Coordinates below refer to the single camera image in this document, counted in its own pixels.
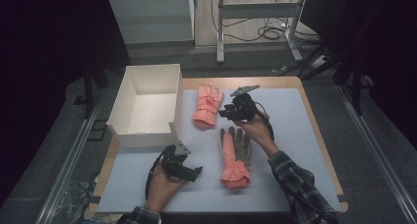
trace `glove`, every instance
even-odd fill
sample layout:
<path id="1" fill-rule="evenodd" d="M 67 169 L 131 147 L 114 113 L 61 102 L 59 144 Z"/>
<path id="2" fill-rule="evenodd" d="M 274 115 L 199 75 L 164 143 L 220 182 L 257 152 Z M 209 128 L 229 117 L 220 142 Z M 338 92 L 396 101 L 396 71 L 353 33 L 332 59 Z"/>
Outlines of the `glove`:
<path id="1" fill-rule="evenodd" d="M 246 167 L 249 158 L 249 138 L 242 129 L 230 127 L 226 133 L 220 130 L 221 150 L 224 170 L 220 181 L 230 189 L 245 188 L 251 183 L 251 175 Z"/>
<path id="2" fill-rule="evenodd" d="M 201 129 L 208 129 L 215 125 L 215 116 L 223 101 L 224 93 L 218 91 L 215 87 L 211 89 L 211 85 L 199 85 L 199 102 L 197 110 L 194 113 L 194 124 Z"/>

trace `white box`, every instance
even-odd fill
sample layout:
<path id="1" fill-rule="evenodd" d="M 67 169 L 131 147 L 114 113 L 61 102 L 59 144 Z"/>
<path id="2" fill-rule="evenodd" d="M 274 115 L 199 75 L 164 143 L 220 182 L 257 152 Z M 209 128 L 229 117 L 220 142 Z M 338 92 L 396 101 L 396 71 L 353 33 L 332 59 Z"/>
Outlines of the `white box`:
<path id="1" fill-rule="evenodd" d="M 182 91 L 179 64 L 128 66 L 107 126 L 125 147 L 173 144 L 179 140 Z"/>

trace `plaid shirt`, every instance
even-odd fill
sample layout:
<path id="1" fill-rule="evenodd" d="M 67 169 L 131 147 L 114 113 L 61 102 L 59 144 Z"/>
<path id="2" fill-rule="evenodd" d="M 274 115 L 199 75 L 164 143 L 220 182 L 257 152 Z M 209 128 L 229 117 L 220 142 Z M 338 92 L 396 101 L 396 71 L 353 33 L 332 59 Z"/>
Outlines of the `plaid shirt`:
<path id="1" fill-rule="evenodd" d="M 291 191 L 306 199 L 318 210 L 325 213 L 329 219 L 334 220 L 334 222 L 337 223 L 333 208 L 314 186 L 313 173 L 299 167 L 283 151 L 274 154 L 268 160 L 268 163 L 272 168 L 272 173 L 276 179 L 279 179 Z M 307 207 L 305 204 L 300 203 L 300 201 L 292 195 L 286 193 L 286 196 L 290 204 L 291 213 L 297 223 L 327 223 L 325 220 L 322 220 L 316 212 Z M 137 206 L 125 223 L 157 224 L 158 221 L 160 221 L 158 213 L 151 212 Z"/>

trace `hand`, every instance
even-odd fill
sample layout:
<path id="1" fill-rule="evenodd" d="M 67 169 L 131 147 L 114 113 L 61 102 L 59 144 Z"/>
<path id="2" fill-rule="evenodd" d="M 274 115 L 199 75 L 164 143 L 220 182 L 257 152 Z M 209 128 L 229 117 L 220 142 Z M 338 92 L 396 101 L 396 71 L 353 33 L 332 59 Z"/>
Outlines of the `hand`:
<path id="1" fill-rule="evenodd" d="M 268 157 L 273 156 L 279 151 L 275 142 L 270 138 L 267 126 L 259 115 L 255 115 L 254 119 L 250 122 L 233 121 L 233 123 L 241 127 L 250 139 L 257 142 Z"/>
<path id="2" fill-rule="evenodd" d="M 159 212 L 186 183 L 187 181 L 185 180 L 170 181 L 162 166 L 158 164 L 152 174 L 148 200 L 144 208 Z"/>

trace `metal stand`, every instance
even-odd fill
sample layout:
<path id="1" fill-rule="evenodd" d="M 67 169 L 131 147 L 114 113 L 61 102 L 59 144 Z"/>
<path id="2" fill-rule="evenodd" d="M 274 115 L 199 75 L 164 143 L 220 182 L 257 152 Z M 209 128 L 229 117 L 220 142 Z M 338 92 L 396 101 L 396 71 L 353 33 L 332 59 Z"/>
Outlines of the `metal stand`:
<path id="1" fill-rule="evenodd" d="M 266 4 L 223 4 L 218 0 L 218 32 L 217 32 L 217 63 L 224 63 L 223 20 L 227 19 L 262 19 L 262 18 L 293 18 L 291 27 L 285 38 L 295 61 L 303 60 L 294 41 L 294 33 L 300 19 L 304 0 L 297 3 L 266 3 Z"/>

